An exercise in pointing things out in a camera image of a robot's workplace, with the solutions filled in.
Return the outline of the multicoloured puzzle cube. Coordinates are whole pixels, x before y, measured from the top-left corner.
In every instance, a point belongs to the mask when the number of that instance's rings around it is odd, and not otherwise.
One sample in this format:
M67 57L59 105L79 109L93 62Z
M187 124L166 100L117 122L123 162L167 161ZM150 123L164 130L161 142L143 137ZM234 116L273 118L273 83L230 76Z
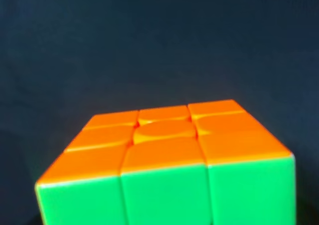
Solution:
M35 185L46 225L294 225L295 157L234 100L92 117Z

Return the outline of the black tablecloth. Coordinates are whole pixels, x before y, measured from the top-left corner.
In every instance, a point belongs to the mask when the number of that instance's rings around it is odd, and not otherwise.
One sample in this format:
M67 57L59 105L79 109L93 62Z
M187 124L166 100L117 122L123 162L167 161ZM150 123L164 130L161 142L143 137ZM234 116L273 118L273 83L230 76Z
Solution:
M319 222L319 0L0 0L0 222L97 113L234 99L296 158Z

